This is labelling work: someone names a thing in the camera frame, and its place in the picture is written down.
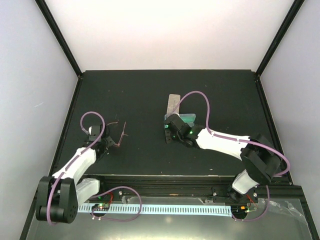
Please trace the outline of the beige glasses case green lining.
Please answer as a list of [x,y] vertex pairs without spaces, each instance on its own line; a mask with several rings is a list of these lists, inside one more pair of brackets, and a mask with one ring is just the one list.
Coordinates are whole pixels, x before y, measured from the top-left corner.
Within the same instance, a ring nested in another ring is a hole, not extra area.
[[169,94],[166,110],[167,115],[179,113],[180,107],[178,106],[178,103],[180,100],[181,96],[179,94]]

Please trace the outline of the blue-grey glasses case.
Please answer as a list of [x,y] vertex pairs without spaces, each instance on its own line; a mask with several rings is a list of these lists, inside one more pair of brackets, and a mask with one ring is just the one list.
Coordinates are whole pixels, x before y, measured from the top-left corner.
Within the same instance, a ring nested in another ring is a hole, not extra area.
[[196,114],[195,113],[176,113],[185,123],[187,123],[190,127],[195,125]]

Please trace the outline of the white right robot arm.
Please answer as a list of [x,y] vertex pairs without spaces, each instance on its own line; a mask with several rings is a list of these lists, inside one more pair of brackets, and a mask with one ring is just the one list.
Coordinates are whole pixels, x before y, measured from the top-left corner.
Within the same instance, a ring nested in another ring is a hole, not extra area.
[[250,137],[208,131],[203,125],[189,125],[175,113],[165,118],[164,126],[167,144],[176,141],[189,148],[220,152],[242,162],[244,170],[227,189],[228,198],[234,202],[258,185],[269,185],[281,164],[280,157],[261,134]]

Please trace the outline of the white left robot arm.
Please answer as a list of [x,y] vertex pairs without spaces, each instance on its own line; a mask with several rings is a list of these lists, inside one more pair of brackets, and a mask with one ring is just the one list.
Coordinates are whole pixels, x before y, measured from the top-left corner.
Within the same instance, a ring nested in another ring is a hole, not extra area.
[[90,197],[103,199],[108,192],[106,185],[95,178],[81,178],[114,145],[109,126],[89,127],[87,140],[74,156],[59,171],[40,179],[35,204],[36,219],[50,225],[70,224],[76,218],[78,207]]

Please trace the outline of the pink sunglasses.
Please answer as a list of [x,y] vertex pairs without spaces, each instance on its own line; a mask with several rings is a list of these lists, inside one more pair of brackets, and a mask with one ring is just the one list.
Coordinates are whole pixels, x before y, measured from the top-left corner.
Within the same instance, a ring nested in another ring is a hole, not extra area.
[[124,136],[128,136],[127,134],[125,134],[126,126],[127,126],[127,122],[125,121],[123,124],[122,132],[121,132],[121,135],[119,137],[118,142],[114,142],[114,140],[110,136],[107,137],[107,147],[108,148],[110,148],[110,147],[119,148],[121,146],[121,143],[123,141]]

